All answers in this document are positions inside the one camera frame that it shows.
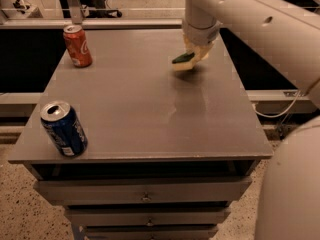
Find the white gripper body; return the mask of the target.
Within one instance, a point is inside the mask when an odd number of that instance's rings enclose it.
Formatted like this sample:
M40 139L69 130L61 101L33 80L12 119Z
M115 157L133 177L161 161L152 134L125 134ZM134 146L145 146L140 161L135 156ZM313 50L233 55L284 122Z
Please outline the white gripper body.
M184 35L191 43L197 46L204 46L213 42L219 35L220 25L221 23L217 21L213 26L210 26L209 28L200 29L192 26L185 20L182 21L182 29Z

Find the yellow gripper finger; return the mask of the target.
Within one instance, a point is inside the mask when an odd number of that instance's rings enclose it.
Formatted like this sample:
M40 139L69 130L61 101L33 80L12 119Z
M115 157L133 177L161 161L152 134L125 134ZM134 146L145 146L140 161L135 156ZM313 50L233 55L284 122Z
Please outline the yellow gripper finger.
M206 45L195 45L194 46L194 61L198 63L199 61L203 60L209 53L209 51L212 49L214 43L209 42Z
M187 54L192 54L194 52L194 45L193 43L189 40L186 34L183 35L183 41L185 44L185 51Z

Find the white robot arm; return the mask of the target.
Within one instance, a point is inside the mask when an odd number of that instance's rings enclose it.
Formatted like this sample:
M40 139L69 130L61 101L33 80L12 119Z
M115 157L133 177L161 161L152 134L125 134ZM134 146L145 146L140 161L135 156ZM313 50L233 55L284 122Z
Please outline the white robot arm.
M196 45L220 21L319 104L319 16L283 0L185 0L184 33ZM279 145L265 171L255 240L320 240L320 120Z

